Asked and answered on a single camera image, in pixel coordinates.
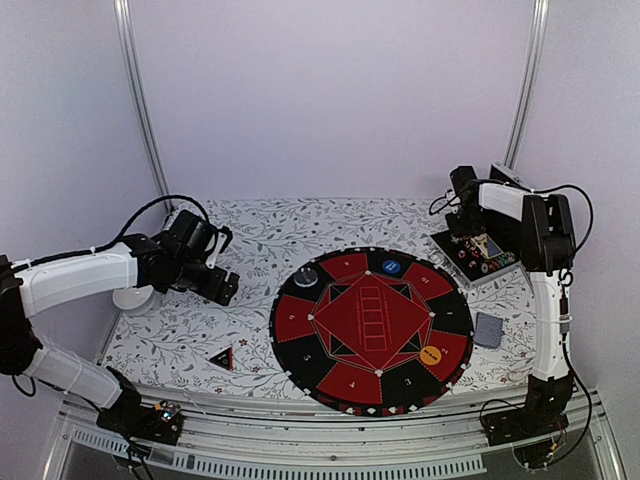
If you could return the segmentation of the blue small blind button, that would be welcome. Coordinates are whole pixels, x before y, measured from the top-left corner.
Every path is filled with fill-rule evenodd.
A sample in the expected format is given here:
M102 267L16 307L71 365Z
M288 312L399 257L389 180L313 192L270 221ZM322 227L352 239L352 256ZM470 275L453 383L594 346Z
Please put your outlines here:
M387 274L397 274L401 271L402 265L394 259L387 259L382 264L382 269Z

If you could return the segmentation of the black dealer button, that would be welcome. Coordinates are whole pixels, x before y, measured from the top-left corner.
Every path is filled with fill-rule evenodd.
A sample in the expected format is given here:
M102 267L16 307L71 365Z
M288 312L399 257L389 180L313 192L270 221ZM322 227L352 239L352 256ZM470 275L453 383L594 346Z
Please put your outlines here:
M301 267L294 273L293 281L300 288L311 288L318 282L318 273L311 267Z

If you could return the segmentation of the orange big blind button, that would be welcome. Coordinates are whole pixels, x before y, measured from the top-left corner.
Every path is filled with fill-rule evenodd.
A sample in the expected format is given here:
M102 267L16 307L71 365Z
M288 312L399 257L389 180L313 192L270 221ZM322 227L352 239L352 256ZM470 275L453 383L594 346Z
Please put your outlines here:
M433 345L427 345L421 349L419 359L425 366L438 365L442 360L442 352Z

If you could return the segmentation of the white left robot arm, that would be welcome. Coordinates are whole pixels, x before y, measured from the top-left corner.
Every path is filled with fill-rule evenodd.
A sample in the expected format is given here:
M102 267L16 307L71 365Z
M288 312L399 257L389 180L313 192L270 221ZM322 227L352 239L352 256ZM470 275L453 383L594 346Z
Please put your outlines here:
M109 414L128 434L148 426L148 412L133 384L36 335L36 315L105 292L150 287L165 294L191 291L226 306L239 277L217 266L233 239L231 230L182 210L154 236L120 234L114 242L50 259L11 263L1 259L1 372L25 375L79 396Z

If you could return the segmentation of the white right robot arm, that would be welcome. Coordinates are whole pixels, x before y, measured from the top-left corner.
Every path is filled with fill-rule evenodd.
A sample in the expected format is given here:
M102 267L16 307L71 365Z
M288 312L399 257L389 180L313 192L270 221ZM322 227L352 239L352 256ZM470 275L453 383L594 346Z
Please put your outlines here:
M524 435L537 436L564 410L573 391L567 289L578 247L568 198L557 187L533 190L481 180L471 166L455 168L450 179L453 211L445 220L451 241L474 248L487 264L485 273L513 254L531 285L536 350L516 422Z

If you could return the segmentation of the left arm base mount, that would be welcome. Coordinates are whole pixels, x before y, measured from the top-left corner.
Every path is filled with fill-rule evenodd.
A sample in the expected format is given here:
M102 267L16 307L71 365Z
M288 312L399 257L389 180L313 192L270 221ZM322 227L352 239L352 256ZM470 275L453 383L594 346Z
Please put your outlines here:
M162 400L153 406L139 403L114 404L98 414L96 425L120 434L126 439L142 439L176 446L180 438L184 416L181 406Z

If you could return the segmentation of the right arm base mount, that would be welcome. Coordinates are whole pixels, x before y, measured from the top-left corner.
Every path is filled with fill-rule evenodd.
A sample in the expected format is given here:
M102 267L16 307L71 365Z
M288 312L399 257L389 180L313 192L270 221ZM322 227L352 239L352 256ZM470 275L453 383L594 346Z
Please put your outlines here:
M549 466L566 437L569 426L565 414L534 416L524 408L511 408L494 413L481 413L483 427L490 446L515 444L513 454L518 463L529 469Z

